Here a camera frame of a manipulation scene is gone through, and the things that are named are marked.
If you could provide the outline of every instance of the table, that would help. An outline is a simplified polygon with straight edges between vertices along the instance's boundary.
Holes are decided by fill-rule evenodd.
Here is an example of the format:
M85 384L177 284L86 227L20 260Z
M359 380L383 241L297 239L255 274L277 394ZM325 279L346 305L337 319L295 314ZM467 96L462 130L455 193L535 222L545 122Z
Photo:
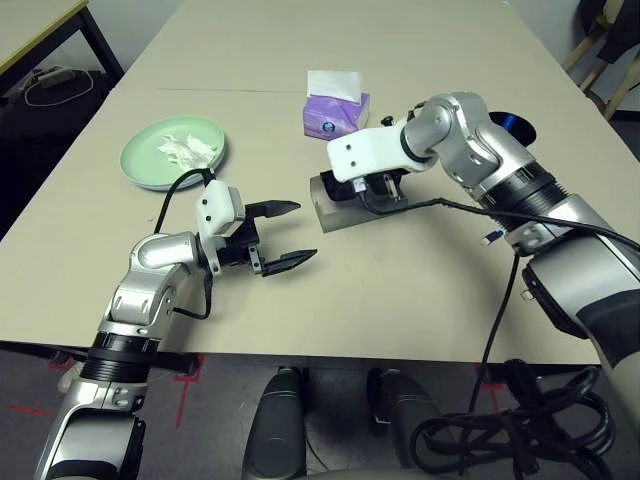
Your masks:
M370 8L360 10L360 23L351 25L360 29L356 32L360 35L355 35L358 42L374 45L379 37L371 37L372 30L365 25L385 16L379 9L388 14L390 7L385 2L366 3ZM530 149L541 163L569 191L583 195L614 228L637 239L640 215L629 215L619 205L635 206L630 208L637 211L638 165L615 132L510 7L487 0L484 11L474 10L477 2L453 3L395 2L412 14L393 22L387 17L389 36L380 42L384 48L378 62L366 64L348 51L337 51L334 64L314 62L313 67L338 68L353 58L373 96L370 125L388 114L399 116L433 94L463 88L480 93L491 109L525 116L538 131ZM469 6L460 19L468 28L459 25L444 37L447 41L437 26L435 33L431 28L416 30L420 19L430 18L431 8L439 9L439 17L447 12L453 17L446 7L450 4L456 11L461 4ZM186 2L176 15L197 13L205 8L202 5L197 0ZM290 5L288 0L269 2L268 10L257 0L244 0L242 5L253 5L255 15L262 12L266 24L251 25L261 28L264 38L277 25L282 44L286 39L293 42L296 28L287 27L276 15L284 11L283 5ZM326 17L325 23L333 18L327 13L330 8L316 12L312 4L304 5L309 13ZM226 25L231 17L222 20L221 25ZM175 32L175 19L166 28ZM156 38L162 48L168 41L165 31ZM198 32L193 28L189 35L204 41ZM508 33L510 41L488 40L490 32ZM407 43L407 35L423 41ZM430 39L441 44L439 68L397 58L402 46L411 47L405 53L412 58L425 49L435 55ZM49 344L91 342L106 302L126 271L130 249L151 232L162 202L161 194L141 190L122 176L120 149L150 122L194 113L211 117L225 129L230 148L220 178L238 187L245 203L267 199L302 203L294 213L258 222L265 256L303 248L319 252L298 269L270 278L254 277L249 267L228 269L214 286L212 317L176 319L163 344L165 350L479 360L511 261L506 243L491 247L479 243L495 224L487 218L432 209L323 234L311 205L309 178L329 167L326 143L304 137L301 122L304 70L310 63L295 57L274 60L278 65L291 63L289 74L296 75L279 91L279 73L244 78L249 67L223 55L238 68L236 86L231 74L202 80L194 66L195 74L183 75L185 86L180 87L169 83L178 82L178 77L147 77L146 68L153 73L154 67L143 68L148 62L145 57L157 55L156 40L112 91L0 244L0 264L11 278L3 290L7 300L0 302L0 315L11 320L2 323L0 338ZM474 74L460 78L469 70L468 61L489 44L495 47L493 54L482 61L476 58ZM210 47L214 53L219 48L213 40ZM239 57L245 46L234 48ZM318 52L318 58L327 55L322 49ZM387 60L392 67L385 72L377 64ZM375 77L376 72L384 79ZM155 83L144 85L153 78ZM412 200L445 196L469 203L440 167L408 176L403 186ZM166 231L195 228L193 201L199 191L192 189L174 198ZM515 292L523 289L518 279ZM186 305L198 308L190 302ZM535 302L517 295L491 360L509 357L532 363L597 362L588 342L557 331Z
M87 4L87 0L0 0L0 94L78 30L114 83L124 75Z

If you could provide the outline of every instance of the floor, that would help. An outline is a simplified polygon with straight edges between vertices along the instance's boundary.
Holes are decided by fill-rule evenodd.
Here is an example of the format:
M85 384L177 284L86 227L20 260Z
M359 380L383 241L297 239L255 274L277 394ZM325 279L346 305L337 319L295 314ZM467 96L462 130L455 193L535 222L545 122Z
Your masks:
M63 373L45 360L0 351L0 432L3 478L27 479L62 400L56 385ZM463 411L475 370L469 364L358 359L283 358L207 355L197 382L184 382L170 372L153 370L145 407L147 422L139 478L239 479L244 445L257 402L279 365L310 368L312 409L306 426L310 443L330 469L397 467L390 439L369 434L364 383L374 367L399 368L418 380L443 413ZM546 378L544 388L559 386L570 376ZM609 403L618 427L614 447L605 460L616 480L639 478L640 454L606 379L595 389ZM483 390L478 411L506 408L513 400L505 389ZM579 428L579 412L563 417L569 429ZM308 452L309 473L323 467ZM509 462L471 471L472 480L511 479ZM543 464L536 478L583 478L571 467Z

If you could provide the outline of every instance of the purple tissue box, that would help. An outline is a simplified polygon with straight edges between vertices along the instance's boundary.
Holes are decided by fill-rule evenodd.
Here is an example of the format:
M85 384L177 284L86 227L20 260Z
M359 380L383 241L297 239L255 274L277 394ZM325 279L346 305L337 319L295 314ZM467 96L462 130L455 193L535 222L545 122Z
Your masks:
M307 97L302 112L304 134L333 140L364 127L369 117L369 94L363 93L360 105L333 97Z

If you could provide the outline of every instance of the white table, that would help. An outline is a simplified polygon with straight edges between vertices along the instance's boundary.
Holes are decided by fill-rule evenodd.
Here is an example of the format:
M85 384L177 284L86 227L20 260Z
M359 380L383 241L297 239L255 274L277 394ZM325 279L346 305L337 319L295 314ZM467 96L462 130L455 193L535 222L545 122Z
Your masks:
M499 0L187 0L122 85L304 92L307 70L361 71L374 102L484 85L534 97L571 83Z
M486 13L480 17L484 10L474 10L476 2L462 2L471 12L445 35L437 25L416 30L417 19L441 18L446 12L453 18L449 9L460 5L395 2L399 3L412 13L395 23L388 20L386 41L382 42L379 32L372 38L369 27L361 27L360 35L355 35L358 42L366 37L370 45L382 48L377 63L365 65L358 63L360 57L353 57L354 69L365 72L367 90L373 96L370 124L387 114L399 116L436 93L463 87L476 91L490 109L528 118L538 131L531 151L540 162L614 228L638 239L637 162L510 7L487 1ZM257 0L252 4L254 15L266 8ZM292 38L296 29L278 16L285 14L283 5L288 4L288 0L269 2L271 13L261 15L271 23L262 28L279 25L280 35ZM197 11L200 5L187 2L177 15L184 15L185 9ZM309 14L313 10L325 16L324 23L334 17L327 13L330 10L316 12L313 4L304 5ZM386 3L376 5L390 12ZM432 8L437 15L429 15ZM359 10L367 17L364 9ZM372 21L387 18L381 13L369 16ZM229 22L226 19L221 25ZM166 28L173 31L175 22ZM152 42L149 55L156 55L156 41L165 48L164 32ZM198 32L195 28L183 34L201 38ZM509 32L511 37L508 42L486 39L491 32ZM407 44L409 35L416 42ZM307 37L298 41L315 44ZM435 41L441 43L436 62L441 68L407 61L419 58L425 49L435 52L430 46ZM478 57L480 50L475 56L469 53L488 43L495 50L484 59ZM403 45L407 51L401 61L396 52ZM236 46L237 56L243 48L247 46ZM511 262L506 243L479 244L479 238L495 228L491 220L431 209L325 235L311 205L309 177L329 167L326 143L302 135L304 69L311 64L291 67L290 75L295 73L296 80L288 80L291 90L282 92L233 91L262 80L257 75L253 79L239 75L237 88L231 88L230 83L224 84L225 78L231 81L231 74L225 73L210 79L220 80L220 87L207 89L195 85L201 78L195 66L189 67L196 69L194 75L183 77L185 85L193 82L195 86L180 90L177 85L161 85L160 78L155 85L138 84L145 75L146 55L111 93L0 244L0 264L10 278L0 302L0 315L8 319L2 323L0 338L73 345L92 340L107 300L126 271L131 247L151 232L162 202L162 195L128 183L119 171L119 152L148 123L195 113L211 117L225 129L230 153L220 178L237 186L245 203L284 199L303 204L294 213L258 222L265 255L273 258L302 248L318 248L319 253L295 271L270 278L254 277L249 267L225 271L214 287L212 317L175 321L165 349L479 360ZM338 52L335 57L340 63L331 67L346 67L348 53ZM476 58L475 67L465 68L471 58ZM278 63L288 64L284 57ZM320 63L314 62L313 67L327 66ZM388 70L376 66L387 63ZM236 65L241 72L249 72L248 65ZM384 79L374 76L375 71ZM267 75L264 84L273 79ZM403 185L412 200L445 196L469 203L440 167L410 175ZM198 193L193 189L176 196L166 231L195 228L193 200ZM619 207L623 204L631 205L636 214L629 215L628 208ZM518 279L515 292L522 289ZM588 342L557 331L535 302L526 303L518 295L507 310L492 360L510 357L539 363L597 362Z

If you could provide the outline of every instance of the tissue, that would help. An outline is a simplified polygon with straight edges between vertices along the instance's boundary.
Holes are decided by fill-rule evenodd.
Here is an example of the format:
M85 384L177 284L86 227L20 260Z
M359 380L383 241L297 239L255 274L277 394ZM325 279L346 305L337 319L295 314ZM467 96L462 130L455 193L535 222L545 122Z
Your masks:
M167 155L167 160L177 164L185 172L194 168L209 168L211 160L216 153L216 148L207 145L199 138L187 136L187 141L182 142L173 135L164 135L164 144L158 147Z
M369 94L362 93L360 72L308 72L305 135L332 140L361 129L368 117Z

